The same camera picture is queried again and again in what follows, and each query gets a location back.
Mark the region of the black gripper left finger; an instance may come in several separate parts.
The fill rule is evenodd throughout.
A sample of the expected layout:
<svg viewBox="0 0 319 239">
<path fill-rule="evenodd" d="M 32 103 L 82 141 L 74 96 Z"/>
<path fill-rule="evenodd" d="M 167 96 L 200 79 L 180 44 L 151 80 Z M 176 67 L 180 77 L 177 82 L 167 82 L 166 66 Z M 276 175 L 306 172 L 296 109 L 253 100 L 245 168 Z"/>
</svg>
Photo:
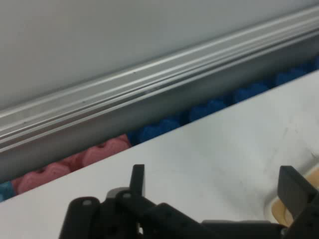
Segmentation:
<svg viewBox="0 0 319 239">
<path fill-rule="evenodd" d="M 74 199 L 67 209 L 61 239 L 200 239 L 201 224 L 166 203 L 143 196 L 145 166 L 133 166 L 127 188 L 109 191 L 105 201 Z"/>
</svg>

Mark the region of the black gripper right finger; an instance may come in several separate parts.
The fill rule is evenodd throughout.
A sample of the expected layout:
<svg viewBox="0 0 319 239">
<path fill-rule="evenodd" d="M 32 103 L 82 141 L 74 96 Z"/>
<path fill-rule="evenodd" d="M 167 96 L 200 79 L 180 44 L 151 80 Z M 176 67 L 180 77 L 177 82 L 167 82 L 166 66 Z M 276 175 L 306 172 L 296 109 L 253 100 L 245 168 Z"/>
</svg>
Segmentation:
<svg viewBox="0 0 319 239">
<path fill-rule="evenodd" d="M 281 166 L 278 197 L 293 217 L 285 239 L 319 239 L 319 191 L 294 167 Z"/>
</svg>

